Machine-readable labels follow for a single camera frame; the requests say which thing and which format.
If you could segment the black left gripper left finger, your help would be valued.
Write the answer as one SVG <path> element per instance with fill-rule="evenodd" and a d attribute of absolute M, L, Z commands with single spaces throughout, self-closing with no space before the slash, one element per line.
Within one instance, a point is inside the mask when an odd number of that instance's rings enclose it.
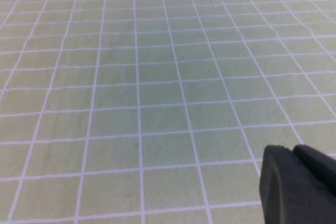
<path fill-rule="evenodd" d="M 335 196 L 292 150 L 264 149 L 259 194 L 265 223 L 335 223 Z"/>

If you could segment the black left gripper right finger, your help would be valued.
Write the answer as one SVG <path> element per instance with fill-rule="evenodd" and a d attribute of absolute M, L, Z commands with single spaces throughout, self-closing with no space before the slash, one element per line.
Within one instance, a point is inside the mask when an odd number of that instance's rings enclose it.
<path fill-rule="evenodd" d="M 335 196 L 335 160 L 308 145 L 296 145 L 292 151 L 328 192 Z"/>

